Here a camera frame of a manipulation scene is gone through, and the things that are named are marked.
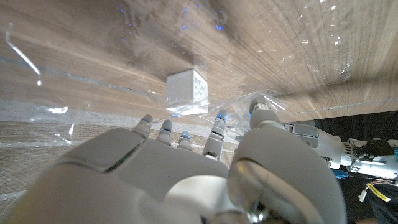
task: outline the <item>white cube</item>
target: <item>white cube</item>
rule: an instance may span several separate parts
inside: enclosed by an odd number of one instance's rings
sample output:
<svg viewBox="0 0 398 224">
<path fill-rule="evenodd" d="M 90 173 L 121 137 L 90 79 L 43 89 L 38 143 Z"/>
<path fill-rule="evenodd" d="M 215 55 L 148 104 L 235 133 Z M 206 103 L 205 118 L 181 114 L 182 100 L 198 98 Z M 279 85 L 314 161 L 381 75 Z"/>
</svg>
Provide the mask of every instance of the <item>white cube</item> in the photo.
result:
<svg viewBox="0 0 398 224">
<path fill-rule="evenodd" d="M 207 113 L 207 82 L 197 71 L 191 69 L 169 75 L 166 85 L 169 111 L 180 115 Z"/>
</svg>

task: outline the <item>wooden table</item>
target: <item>wooden table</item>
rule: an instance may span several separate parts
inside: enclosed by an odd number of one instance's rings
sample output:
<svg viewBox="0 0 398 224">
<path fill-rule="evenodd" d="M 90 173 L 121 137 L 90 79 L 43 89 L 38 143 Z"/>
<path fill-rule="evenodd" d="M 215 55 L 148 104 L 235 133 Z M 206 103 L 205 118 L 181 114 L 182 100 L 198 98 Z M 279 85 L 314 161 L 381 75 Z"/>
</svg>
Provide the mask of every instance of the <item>wooden table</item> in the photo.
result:
<svg viewBox="0 0 398 224">
<path fill-rule="evenodd" d="M 397 110 L 397 13 L 397 1 L 1 0 L 0 98 L 162 118 L 166 76 L 194 68 L 214 105 L 259 91 L 285 102 L 283 121 Z"/>
</svg>

